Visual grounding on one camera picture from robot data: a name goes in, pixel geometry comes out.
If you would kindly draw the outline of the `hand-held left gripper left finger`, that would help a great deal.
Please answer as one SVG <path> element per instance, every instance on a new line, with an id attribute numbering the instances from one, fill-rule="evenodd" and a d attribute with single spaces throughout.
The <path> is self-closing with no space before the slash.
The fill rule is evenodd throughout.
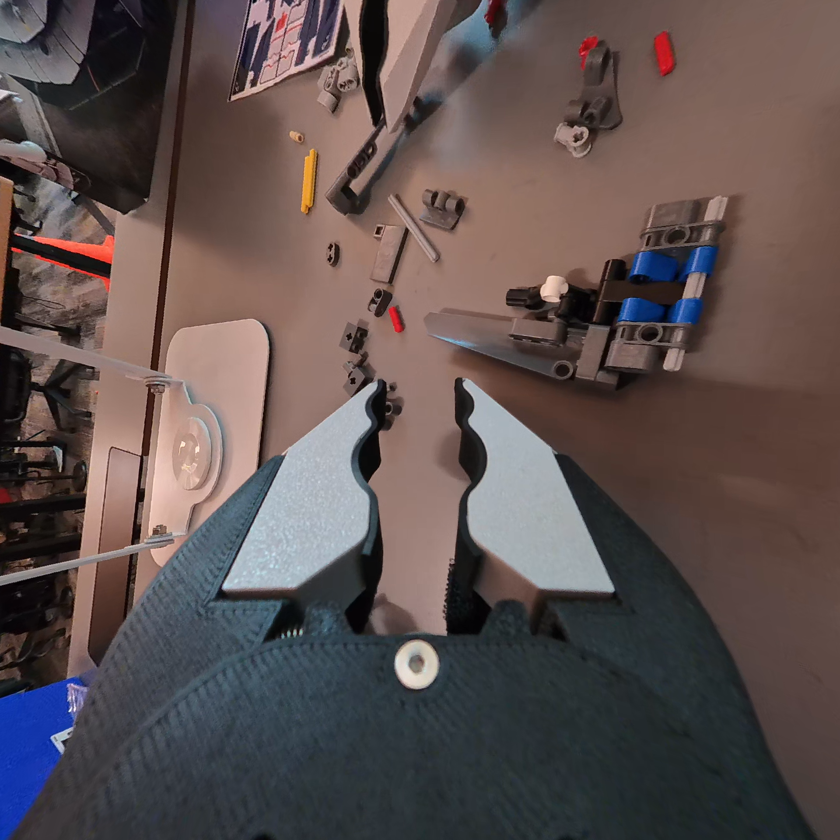
<path id="1" fill-rule="evenodd" d="M 387 383 L 363 386 L 290 446 L 222 584 L 235 600 L 335 604 L 361 634 L 382 577 L 379 504 Z"/>

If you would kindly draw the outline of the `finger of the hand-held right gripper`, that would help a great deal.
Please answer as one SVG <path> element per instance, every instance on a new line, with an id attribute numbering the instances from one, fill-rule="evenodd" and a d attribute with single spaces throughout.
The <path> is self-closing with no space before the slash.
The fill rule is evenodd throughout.
<path id="1" fill-rule="evenodd" d="M 345 1 L 350 42 L 373 126 L 384 118 L 380 72 L 385 59 L 385 1 Z"/>
<path id="2" fill-rule="evenodd" d="M 401 128 L 454 13 L 453 1 L 385 1 L 380 82 L 387 132 Z"/>

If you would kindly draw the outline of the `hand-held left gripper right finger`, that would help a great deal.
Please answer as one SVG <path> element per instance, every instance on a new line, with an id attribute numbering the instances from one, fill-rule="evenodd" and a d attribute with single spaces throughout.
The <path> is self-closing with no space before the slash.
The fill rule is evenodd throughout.
<path id="1" fill-rule="evenodd" d="M 468 486 L 448 570 L 448 634 L 478 634 L 502 602 L 519 603 L 535 632 L 553 601 L 613 599 L 555 450 L 464 377 L 455 421 Z"/>

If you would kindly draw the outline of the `dark grey lego blade panel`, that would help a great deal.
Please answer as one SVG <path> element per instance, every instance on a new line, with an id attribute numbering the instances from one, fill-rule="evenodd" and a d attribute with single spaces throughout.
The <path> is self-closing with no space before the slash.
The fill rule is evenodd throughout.
<path id="1" fill-rule="evenodd" d="M 337 176 L 327 192 L 325 192 L 324 196 L 332 208 L 345 217 L 362 214 L 370 202 L 372 184 L 375 183 L 384 168 L 393 159 L 396 151 L 404 144 L 405 140 L 418 125 L 425 120 L 426 116 L 427 103 L 423 98 L 415 96 L 412 107 L 402 119 L 401 129 L 396 135 L 396 139 L 388 146 L 384 158 L 377 165 L 371 180 L 367 183 L 362 193 L 357 193 L 353 189 L 353 184 L 361 178 L 363 172 L 379 153 L 378 142 L 380 135 L 385 130 L 385 120 L 381 119 L 364 140 L 361 147 L 355 152 L 350 162 L 346 164 Z"/>

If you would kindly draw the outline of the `dark grey lego lever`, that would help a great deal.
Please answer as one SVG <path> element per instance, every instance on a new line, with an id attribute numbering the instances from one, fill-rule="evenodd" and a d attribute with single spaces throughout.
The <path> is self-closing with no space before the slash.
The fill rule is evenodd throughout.
<path id="1" fill-rule="evenodd" d="M 599 38 L 586 58 L 580 95 L 563 111 L 563 122 L 584 125 L 590 131 L 614 130 L 623 122 L 617 96 L 615 55 Z"/>

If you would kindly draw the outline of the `blue grey lego assembly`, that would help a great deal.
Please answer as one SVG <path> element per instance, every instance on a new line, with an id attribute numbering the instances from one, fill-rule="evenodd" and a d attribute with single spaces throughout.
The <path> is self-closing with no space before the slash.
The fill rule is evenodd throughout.
<path id="1" fill-rule="evenodd" d="M 513 313 L 428 313 L 427 335 L 554 382 L 615 390 L 681 370 L 718 260 L 726 195 L 651 206 L 631 259 L 605 262 L 597 287 L 550 276 L 507 292 Z"/>

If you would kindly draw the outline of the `grey double lego connector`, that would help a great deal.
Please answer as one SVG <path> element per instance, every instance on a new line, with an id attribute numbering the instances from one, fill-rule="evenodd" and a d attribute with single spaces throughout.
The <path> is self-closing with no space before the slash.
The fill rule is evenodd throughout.
<path id="1" fill-rule="evenodd" d="M 444 190 L 426 189 L 422 195 L 423 211 L 419 220 L 431 227 L 453 231 L 466 209 L 466 199 Z"/>

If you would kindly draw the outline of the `light grey lego axle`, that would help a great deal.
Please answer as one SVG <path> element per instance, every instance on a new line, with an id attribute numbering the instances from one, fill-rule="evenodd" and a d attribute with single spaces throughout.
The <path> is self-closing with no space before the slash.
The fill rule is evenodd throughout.
<path id="1" fill-rule="evenodd" d="M 440 259 L 440 254 L 433 242 L 426 236 L 421 229 L 415 216 L 412 215 L 404 205 L 399 195 L 392 193 L 387 197 L 388 203 L 393 207 L 395 213 L 402 219 L 406 229 L 412 234 L 425 256 L 432 262 L 436 263 Z"/>

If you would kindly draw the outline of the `light grey lego axle connector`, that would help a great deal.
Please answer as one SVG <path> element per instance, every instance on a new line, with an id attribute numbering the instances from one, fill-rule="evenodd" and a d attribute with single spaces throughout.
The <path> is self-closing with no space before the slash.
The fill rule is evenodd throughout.
<path id="1" fill-rule="evenodd" d="M 592 133 L 584 125 L 562 122 L 555 130 L 553 140 L 563 146 L 576 160 L 582 159 L 592 150 Z"/>

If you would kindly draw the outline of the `dark grey flat lego tile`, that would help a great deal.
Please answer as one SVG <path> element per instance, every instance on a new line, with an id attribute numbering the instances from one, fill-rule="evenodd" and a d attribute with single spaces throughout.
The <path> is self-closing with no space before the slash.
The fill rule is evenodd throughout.
<path id="1" fill-rule="evenodd" d="M 378 249 L 370 279 L 378 284 L 392 285 L 406 244 L 408 230 L 402 225 L 378 224 L 374 229 Z"/>

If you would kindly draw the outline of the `sticker sheet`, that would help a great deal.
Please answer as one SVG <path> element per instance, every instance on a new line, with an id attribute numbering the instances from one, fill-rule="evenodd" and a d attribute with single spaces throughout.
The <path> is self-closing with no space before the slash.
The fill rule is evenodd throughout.
<path id="1" fill-rule="evenodd" d="M 343 1 L 249 1 L 232 86 L 234 102 L 334 57 Z"/>

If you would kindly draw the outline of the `black metal shelving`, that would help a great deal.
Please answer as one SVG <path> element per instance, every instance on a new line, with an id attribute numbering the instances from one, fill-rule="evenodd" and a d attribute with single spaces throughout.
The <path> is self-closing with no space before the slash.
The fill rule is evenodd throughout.
<path id="1" fill-rule="evenodd" d="M 37 235 L 89 245 L 101 245 L 107 236 L 81 200 L 74 201 L 67 190 L 53 182 L 32 175 L 16 193 L 15 201 L 24 221 L 38 228 Z M 76 330 L 77 335 L 29 326 L 23 327 L 25 332 L 84 350 L 101 349 L 109 301 L 102 280 L 28 254 L 13 254 L 12 263 L 19 272 L 21 289 L 17 312 L 31 321 Z M 75 489 L 70 478 L 46 478 L 68 474 L 78 464 L 89 461 L 94 420 L 69 413 L 63 407 L 59 408 L 59 418 L 62 429 L 56 426 L 46 399 L 36 393 L 29 399 L 23 422 L 4 434 L 5 438 L 27 439 L 31 443 L 52 439 L 66 445 L 66 454 L 59 458 L 60 469 L 32 467 L 28 474 L 35 480 L 10 486 L 15 501 L 67 495 Z M 66 678 L 77 571 L 62 572 L 54 582 L 56 596 L 61 600 L 61 606 L 48 609 L 54 621 L 36 632 L 2 636 L 2 665 L 23 660 L 25 652 L 35 657 L 31 662 L 3 670 L 2 678 L 27 680 L 35 688 Z"/>

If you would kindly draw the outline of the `orange bar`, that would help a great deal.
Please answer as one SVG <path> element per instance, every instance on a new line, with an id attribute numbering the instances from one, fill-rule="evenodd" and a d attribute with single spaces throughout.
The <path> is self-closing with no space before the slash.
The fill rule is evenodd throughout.
<path id="1" fill-rule="evenodd" d="M 107 236 L 100 245 L 76 243 L 65 239 L 12 234 L 10 247 L 52 265 L 62 266 L 99 278 L 109 287 L 114 237 Z"/>

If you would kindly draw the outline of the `blue plastic bin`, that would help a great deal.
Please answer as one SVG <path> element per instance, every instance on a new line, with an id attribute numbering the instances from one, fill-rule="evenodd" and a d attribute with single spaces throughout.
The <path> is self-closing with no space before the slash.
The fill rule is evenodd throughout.
<path id="1" fill-rule="evenodd" d="M 9 838 L 56 767 L 50 736 L 74 727 L 69 688 L 85 695 L 85 677 L 71 677 L 1 699 L 1 838 Z"/>

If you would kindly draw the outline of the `pale stand bracket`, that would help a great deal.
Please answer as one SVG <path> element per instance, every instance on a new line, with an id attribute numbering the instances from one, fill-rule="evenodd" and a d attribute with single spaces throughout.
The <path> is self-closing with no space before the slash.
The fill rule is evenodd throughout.
<path id="1" fill-rule="evenodd" d="M 224 441 L 215 413 L 193 402 L 183 380 L 157 374 L 143 383 L 162 396 L 146 541 L 158 549 L 188 535 L 194 508 L 217 484 Z"/>

